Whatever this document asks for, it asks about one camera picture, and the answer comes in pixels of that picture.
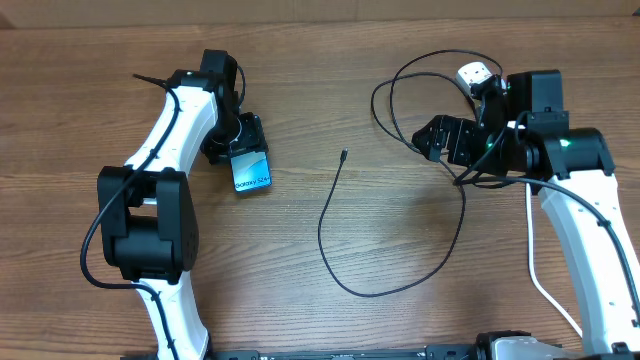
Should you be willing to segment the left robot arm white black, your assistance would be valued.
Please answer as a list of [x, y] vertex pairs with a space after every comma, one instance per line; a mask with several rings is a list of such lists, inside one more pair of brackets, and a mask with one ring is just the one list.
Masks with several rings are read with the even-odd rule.
[[80, 268], [93, 286], [135, 290], [158, 349], [154, 359], [211, 359], [211, 334], [197, 308], [191, 272], [199, 227], [188, 178], [199, 155], [231, 168], [239, 193], [271, 186], [261, 119], [243, 112], [244, 71], [224, 50], [207, 49], [196, 70], [153, 79], [164, 108], [124, 165], [97, 177], [99, 212], [83, 240]]

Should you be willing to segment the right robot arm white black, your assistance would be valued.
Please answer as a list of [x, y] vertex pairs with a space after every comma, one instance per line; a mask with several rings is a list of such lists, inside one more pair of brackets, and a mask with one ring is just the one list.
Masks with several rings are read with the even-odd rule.
[[639, 356], [639, 261], [620, 211], [616, 166], [602, 133], [569, 125], [557, 70], [501, 77], [481, 63], [458, 85], [474, 119], [438, 115], [415, 132], [430, 161], [465, 167], [455, 184], [523, 183], [539, 197], [560, 240], [591, 359]]

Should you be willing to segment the Samsung Galaxy smartphone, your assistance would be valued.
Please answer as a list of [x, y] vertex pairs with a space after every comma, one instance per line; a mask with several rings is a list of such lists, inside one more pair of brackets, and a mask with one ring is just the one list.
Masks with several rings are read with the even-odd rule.
[[231, 159], [235, 191], [249, 192], [272, 185], [267, 153], [249, 152]]

